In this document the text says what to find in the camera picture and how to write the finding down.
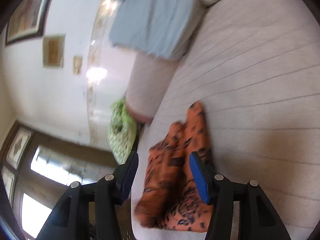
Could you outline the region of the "orange black floral garment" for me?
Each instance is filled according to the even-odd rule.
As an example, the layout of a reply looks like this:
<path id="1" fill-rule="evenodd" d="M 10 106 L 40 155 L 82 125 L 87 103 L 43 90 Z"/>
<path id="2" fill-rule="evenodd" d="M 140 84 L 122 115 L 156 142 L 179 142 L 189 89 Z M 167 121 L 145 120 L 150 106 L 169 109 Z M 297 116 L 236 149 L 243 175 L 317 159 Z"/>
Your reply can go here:
<path id="1" fill-rule="evenodd" d="M 197 152 L 213 165 L 204 107 L 194 102 L 184 123 L 171 124 L 165 138 L 149 149 L 144 190 L 134 217 L 144 228 L 207 232 L 213 207 L 200 198 L 189 166 Z"/>

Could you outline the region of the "medium gold framed picture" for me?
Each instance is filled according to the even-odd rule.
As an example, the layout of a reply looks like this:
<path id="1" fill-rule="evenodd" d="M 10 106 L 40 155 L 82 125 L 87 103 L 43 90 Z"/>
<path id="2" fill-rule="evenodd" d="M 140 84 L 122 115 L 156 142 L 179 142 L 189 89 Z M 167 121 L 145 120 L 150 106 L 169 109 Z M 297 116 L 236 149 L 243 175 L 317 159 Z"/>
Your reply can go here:
<path id="1" fill-rule="evenodd" d="M 42 42 L 43 68 L 63 68 L 65 35 L 45 36 Z"/>

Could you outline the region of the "grey blue pillow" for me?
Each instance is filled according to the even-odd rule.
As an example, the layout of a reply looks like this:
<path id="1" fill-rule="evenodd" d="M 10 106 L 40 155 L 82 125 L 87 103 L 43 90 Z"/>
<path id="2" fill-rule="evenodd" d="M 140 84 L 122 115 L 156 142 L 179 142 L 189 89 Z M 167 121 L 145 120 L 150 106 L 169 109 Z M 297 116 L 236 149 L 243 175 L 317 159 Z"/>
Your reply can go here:
<path id="1" fill-rule="evenodd" d="M 114 46 L 180 60 L 204 17 L 200 0 L 124 0 L 109 32 Z"/>

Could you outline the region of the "small gold framed picture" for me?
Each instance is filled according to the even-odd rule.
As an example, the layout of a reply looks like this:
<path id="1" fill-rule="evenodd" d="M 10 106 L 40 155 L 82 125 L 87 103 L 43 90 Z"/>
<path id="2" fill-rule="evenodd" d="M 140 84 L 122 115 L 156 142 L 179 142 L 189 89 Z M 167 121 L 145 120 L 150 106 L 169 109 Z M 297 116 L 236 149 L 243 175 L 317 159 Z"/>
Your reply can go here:
<path id="1" fill-rule="evenodd" d="M 73 74 L 74 75 L 80 75 L 81 74 L 82 60 L 83 60 L 82 56 L 75 55 L 73 57 Z"/>

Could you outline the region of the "large framed wall picture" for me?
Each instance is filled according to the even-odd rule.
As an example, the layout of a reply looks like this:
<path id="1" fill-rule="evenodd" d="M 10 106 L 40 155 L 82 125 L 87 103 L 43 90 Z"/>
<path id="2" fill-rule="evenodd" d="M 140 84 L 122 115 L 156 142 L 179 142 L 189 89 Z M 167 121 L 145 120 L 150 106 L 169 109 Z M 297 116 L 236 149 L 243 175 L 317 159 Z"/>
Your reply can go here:
<path id="1" fill-rule="evenodd" d="M 51 0 L 23 0 L 7 24 L 5 44 L 43 36 L 50 3 Z"/>

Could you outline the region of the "wooden glass door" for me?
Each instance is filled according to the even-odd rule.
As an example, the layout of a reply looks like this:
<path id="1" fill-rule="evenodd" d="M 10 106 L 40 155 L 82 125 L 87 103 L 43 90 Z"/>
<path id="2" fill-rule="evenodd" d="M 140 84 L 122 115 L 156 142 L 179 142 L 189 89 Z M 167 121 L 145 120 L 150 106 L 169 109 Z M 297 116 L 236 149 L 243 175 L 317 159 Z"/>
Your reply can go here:
<path id="1" fill-rule="evenodd" d="M 25 239 L 35 239 L 71 183 L 94 183 L 112 173 L 110 151 L 68 142 L 18 121 L 1 146 L 1 174 L 9 206 Z"/>

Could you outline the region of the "pink maroon bed headboard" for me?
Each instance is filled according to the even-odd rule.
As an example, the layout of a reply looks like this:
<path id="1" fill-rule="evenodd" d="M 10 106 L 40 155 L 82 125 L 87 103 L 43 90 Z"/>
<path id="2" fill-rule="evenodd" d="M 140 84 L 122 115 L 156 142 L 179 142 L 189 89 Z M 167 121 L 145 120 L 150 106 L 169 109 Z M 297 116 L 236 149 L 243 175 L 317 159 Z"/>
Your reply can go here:
<path id="1" fill-rule="evenodd" d="M 143 53 L 136 55 L 125 94 L 125 108 L 138 123 L 152 123 L 178 65 L 178 61 Z"/>

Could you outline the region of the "green white patterned pillow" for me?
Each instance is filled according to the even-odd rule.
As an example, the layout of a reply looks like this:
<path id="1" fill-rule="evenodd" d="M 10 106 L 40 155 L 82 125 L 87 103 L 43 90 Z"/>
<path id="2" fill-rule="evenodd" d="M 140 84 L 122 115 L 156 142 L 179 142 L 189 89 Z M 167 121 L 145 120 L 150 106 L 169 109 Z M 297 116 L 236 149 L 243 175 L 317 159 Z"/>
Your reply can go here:
<path id="1" fill-rule="evenodd" d="M 125 107 L 122 98 L 112 105 L 111 121 L 107 131 L 108 142 L 118 165 L 125 164 L 134 145 L 138 125 Z"/>

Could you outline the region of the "pink grid bed mattress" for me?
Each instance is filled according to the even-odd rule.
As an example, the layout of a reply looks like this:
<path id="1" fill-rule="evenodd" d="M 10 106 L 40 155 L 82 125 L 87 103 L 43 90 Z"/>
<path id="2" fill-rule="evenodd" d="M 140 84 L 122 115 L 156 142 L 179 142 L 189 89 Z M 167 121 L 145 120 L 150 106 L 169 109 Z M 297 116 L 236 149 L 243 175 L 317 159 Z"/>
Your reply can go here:
<path id="1" fill-rule="evenodd" d="M 305 3 L 221 0 L 207 11 L 139 142 L 133 205 L 149 148 L 195 101 L 217 170 L 256 180 L 290 237 L 307 239 L 319 222 L 319 24 Z"/>

